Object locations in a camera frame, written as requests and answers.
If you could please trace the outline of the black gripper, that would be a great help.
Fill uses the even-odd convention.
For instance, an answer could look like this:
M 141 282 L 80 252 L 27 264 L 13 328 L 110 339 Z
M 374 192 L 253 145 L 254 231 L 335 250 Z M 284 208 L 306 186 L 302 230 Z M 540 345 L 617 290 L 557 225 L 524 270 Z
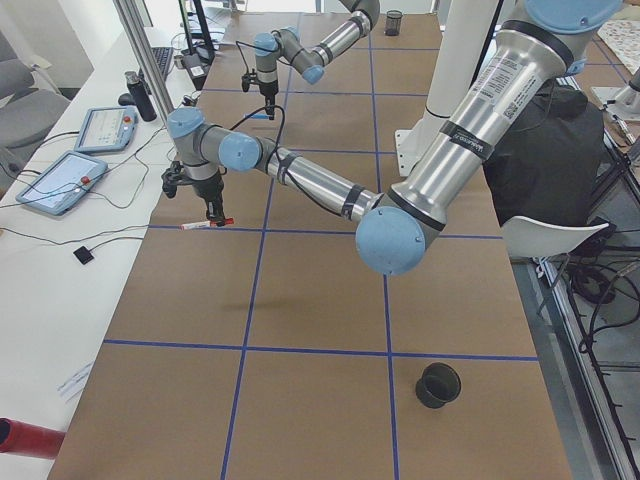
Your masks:
M 265 112 L 270 120 L 275 118 L 276 95 L 268 94 L 265 96 Z
M 209 221 L 224 221 L 222 192 L 224 181 L 220 172 L 205 180 L 194 180 L 193 189 L 205 203 L 205 215 Z

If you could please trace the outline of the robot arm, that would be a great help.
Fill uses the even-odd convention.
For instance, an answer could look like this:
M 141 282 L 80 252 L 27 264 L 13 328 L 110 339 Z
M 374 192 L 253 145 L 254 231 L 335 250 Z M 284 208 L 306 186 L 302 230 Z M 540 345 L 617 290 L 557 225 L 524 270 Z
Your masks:
M 361 259 L 385 275 L 418 265 L 444 229 L 447 207 L 491 156 L 540 87 L 580 72 L 592 36 L 617 1 L 452 3 L 423 117 L 396 141 L 402 181 L 372 193 L 284 148 L 278 141 L 208 123 L 195 107 L 169 114 L 179 160 L 166 195 L 190 185 L 211 222 L 224 225 L 222 173 L 257 169 L 334 215 L 357 223 Z
M 257 85 L 265 99 L 265 113 L 274 119 L 276 96 L 279 92 L 278 62 L 284 59 L 301 77 L 311 85 L 324 75 L 326 67 L 350 49 L 360 39 L 367 37 L 380 16 L 378 1 L 342 1 L 350 17 L 311 48 L 300 41 L 296 28 L 286 27 L 271 32 L 259 33 L 252 46 L 255 52 L 255 68 L 242 77 L 244 92 Z

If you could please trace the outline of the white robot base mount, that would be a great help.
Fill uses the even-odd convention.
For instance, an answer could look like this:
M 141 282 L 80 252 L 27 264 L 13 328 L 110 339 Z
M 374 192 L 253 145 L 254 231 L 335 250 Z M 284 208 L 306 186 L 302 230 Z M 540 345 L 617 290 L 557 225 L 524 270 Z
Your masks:
M 451 2 L 423 116 L 395 132 L 401 176 L 413 170 L 477 78 L 503 6 L 500 0 Z

